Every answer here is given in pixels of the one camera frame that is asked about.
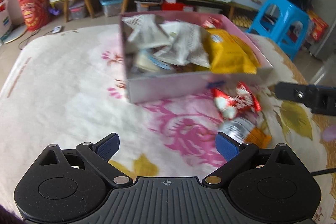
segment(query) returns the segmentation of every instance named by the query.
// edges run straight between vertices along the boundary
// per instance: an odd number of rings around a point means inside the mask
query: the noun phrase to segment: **white snack bag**
[[[169,35],[156,23],[156,15],[124,17],[122,21],[133,29],[125,44],[125,53],[171,44]]]
[[[187,22],[168,22],[160,25],[171,36],[172,44],[153,55],[163,62],[185,66],[189,63],[210,68],[208,54],[203,48],[202,27]]]

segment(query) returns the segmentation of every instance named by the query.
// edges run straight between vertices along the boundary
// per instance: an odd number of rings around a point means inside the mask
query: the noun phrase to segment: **red candy wrapper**
[[[219,29],[221,27],[221,22],[218,19],[209,17],[203,22],[202,27],[204,29]]]
[[[219,89],[212,89],[211,91],[215,105],[224,119],[233,120],[245,111],[261,111],[257,98],[244,83],[238,83],[235,97],[231,97]]]

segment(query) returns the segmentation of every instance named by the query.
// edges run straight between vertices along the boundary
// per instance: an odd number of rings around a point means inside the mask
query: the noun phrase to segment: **ribbed gray panel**
[[[105,204],[73,224],[257,224],[239,213],[219,189],[196,178],[139,178],[111,192]],[[311,220],[302,224],[313,224]]]

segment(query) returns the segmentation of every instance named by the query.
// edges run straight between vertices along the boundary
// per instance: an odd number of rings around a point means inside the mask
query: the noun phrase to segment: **metal screw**
[[[208,184],[218,184],[221,183],[222,179],[217,176],[210,176],[205,179],[205,182]]]
[[[113,181],[116,184],[126,184],[129,182],[129,178],[125,176],[118,176],[118,177],[115,177]]]
[[[303,94],[302,91],[298,91],[298,92],[297,92],[297,96],[298,96],[300,99],[302,99],[302,98],[304,97],[304,94]]]

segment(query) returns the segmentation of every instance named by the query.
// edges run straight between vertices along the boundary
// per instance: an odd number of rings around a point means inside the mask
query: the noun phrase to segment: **refrigerator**
[[[328,25],[325,35],[309,49],[320,60],[327,60],[336,50],[336,0],[313,0],[313,10]]]

